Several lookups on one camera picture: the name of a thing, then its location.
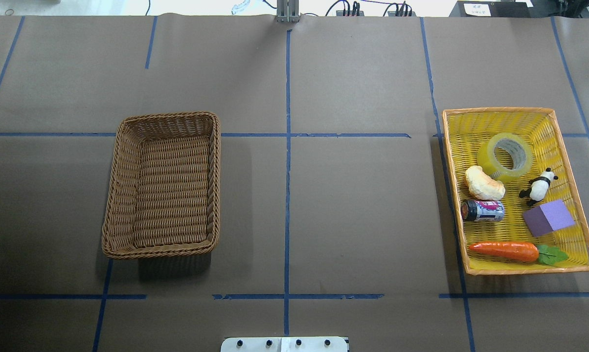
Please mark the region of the clear packing tape roll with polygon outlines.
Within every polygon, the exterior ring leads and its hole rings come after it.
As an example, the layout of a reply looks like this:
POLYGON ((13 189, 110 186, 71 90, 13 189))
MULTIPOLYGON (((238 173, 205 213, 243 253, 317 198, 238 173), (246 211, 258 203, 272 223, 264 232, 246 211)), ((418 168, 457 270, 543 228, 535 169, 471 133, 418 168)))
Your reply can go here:
POLYGON ((529 143, 518 134, 498 133, 480 146, 476 162, 490 178, 508 183, 525 176, 531 170, 534 154, 529 143), (510 156, 511 167, 505 166, 498 159, 498 150, 510 156))

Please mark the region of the brown wicker basket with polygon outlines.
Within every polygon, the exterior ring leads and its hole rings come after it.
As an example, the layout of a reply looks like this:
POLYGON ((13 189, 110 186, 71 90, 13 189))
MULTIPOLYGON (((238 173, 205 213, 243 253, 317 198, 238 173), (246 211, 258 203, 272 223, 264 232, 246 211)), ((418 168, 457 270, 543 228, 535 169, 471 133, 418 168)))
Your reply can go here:
POLYGON ((102 252, 116 260, 210 253, 221 229, 220 179, 216 114, 125 118, 116 129, 102 252))

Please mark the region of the yellow plastic basket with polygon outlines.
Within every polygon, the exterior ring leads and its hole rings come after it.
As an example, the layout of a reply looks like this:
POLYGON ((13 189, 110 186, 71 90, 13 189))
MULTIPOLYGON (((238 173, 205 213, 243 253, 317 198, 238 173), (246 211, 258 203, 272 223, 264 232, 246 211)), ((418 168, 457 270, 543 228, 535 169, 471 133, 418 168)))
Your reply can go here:
POLYGON ((555 111, 444 110, 441 123, 465 272, 589 271, 589 227, 555 111))

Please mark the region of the white mounting plate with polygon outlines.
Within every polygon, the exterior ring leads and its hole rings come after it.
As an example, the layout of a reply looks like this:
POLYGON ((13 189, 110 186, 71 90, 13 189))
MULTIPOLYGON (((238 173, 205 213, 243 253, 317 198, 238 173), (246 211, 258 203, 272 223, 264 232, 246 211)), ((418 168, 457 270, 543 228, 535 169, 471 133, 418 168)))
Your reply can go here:
POLYGON ((341 336, 276 336, 226 338, 221 352, 349 352, 341 336))

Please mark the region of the toy croissant bread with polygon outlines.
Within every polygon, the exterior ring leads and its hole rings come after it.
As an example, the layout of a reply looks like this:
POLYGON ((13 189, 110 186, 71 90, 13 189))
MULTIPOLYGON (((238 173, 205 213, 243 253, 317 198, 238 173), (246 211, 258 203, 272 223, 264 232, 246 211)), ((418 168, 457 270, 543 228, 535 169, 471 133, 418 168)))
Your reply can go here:
POLYGON ((504 183, 485 174, 480 166, 471 166, 465 171, 465 183, 469 194, 480 200, 499 201, 505 196, 504 183))

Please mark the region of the small drink can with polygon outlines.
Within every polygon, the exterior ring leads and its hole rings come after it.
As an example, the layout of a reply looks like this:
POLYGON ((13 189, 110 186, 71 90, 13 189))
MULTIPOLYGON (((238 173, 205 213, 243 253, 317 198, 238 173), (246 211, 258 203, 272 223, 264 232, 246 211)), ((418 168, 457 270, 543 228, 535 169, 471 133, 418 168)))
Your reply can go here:
POLYGON ((464 222, 500 222, 505 217, 504 204, 496 200, 467 199, 460 212, 464 222))

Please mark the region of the toy carrot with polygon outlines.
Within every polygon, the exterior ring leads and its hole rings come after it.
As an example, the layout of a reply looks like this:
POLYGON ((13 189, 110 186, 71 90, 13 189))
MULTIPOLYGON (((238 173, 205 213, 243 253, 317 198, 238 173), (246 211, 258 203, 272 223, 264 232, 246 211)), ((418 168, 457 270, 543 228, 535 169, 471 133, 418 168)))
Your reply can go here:
POLYGON ((473 243, 468 249, 482 255, 551 266, 569 259, 568 254, 556 246, 531 242, 484 241, 473 243))

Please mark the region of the toy panda figure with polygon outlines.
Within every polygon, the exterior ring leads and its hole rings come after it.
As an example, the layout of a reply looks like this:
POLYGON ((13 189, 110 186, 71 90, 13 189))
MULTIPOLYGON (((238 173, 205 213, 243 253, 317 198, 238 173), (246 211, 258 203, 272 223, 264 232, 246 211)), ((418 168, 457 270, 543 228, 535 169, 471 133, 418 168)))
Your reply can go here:
POLYGON ((533 207, 545 198, 554 180, 558 180, 558 176, 547 167, 539 176, 529 181, 527 189, 520 190, 519 198, 525 199, 527 207, 533 207))

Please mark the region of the purple foam block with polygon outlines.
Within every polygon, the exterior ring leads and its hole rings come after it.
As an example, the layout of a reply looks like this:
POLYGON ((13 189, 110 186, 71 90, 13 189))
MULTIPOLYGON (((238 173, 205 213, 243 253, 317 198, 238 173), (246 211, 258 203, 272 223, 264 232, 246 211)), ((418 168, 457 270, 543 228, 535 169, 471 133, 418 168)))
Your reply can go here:
POLYGON ((575 225, 572 214, 561 199, 532 207, 523 212, 522 218, 534 238, 575 225))

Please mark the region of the aluminium post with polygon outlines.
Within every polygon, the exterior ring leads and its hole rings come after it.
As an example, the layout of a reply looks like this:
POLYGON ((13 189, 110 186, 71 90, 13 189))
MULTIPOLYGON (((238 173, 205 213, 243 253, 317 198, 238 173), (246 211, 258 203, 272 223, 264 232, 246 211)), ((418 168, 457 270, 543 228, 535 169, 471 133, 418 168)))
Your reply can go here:
POLYGON ((277 0, 276 1, 276 22, 297 23, 301 15, 299 11, 299 0, 277 0))

